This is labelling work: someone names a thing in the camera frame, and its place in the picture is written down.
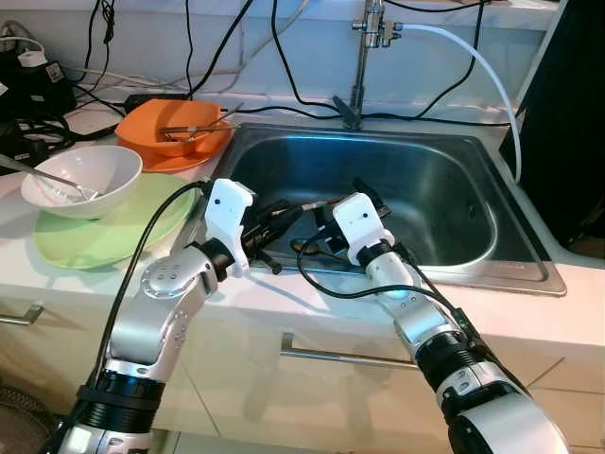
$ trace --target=drawer handle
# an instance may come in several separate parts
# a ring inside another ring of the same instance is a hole
[[[44,308],[40,305],[32,305],[27,312],[21,317],[13,317],[12,315],[0,314],[0,323],[19,324],[21,326],[30,326],[34,324],[38,317],[43,313]]]
[[[282,334],[282,349],[280,355],[283,357],[323,359],[326,361],[351,362],[352,364],[362,364],[364,366],[394,367],[399,369],[418,369],[418,366],[411,360],[366,357],[364,355],[352,355],[337,352],[321,352],[319,350],[306,350],[304,348],[295,348],[292,346],[294,335],[292,333]]]

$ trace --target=stainless steel sink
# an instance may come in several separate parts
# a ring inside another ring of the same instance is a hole
[[[386,226],[436,282],[563,295],[565,285],[473,137],[352,132],[245,124],[218,163],[255,191],[260,202],[316,201],[353,192],[361,178],[387,203]],[[311,213],[269,253],[294,267],[293,238],[317,231]],[[362,272],[342,260],[313,255],[315,271]]]

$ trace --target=orange bowl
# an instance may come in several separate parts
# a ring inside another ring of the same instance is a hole
[[[220,107],[211,102],[151,99],[130,112],[117,126],[115,133],[132,149],[142,147],[163,156],[178,157],[196,151],[196,142],[207,133],[197,135],[193,142],[167,142],[163,141],[160,128],[204,126],[216,121],[219,116]],[[186,138],[189,132],[172,135]]]

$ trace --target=white bowl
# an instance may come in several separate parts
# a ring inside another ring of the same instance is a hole
[[[134,189],[143,162],[131,149],[93,145],[63,151],[36,166],[99,191],[103,196],[82,201],[79,192],[67,184],[27,175],[21,183],[23,198],[44,211],[65,218],[102,218]]]

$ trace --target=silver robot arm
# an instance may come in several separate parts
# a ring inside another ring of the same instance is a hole
[[[393,235],[368,196],[342,201],[334,218],[349,243],[349,260],[365,268],[373,287],[420,286],[421,277],[393,250]],[[435,392],[455,454],[570,452],[559,428],[519,382],[494,355],[477,348],[480,337],[468,335],[473,328],[460,309],[457,323],[419,292],[387,291],[378,301]]]
[[[113,326],[95,389],[80,388],[86,406],[60,454],[146,454],[151,425],[185,341],[187,327],[228,275],[248,267],[242,219],[252,193],[216,180],[204,215],[206,241],[151,264]]]

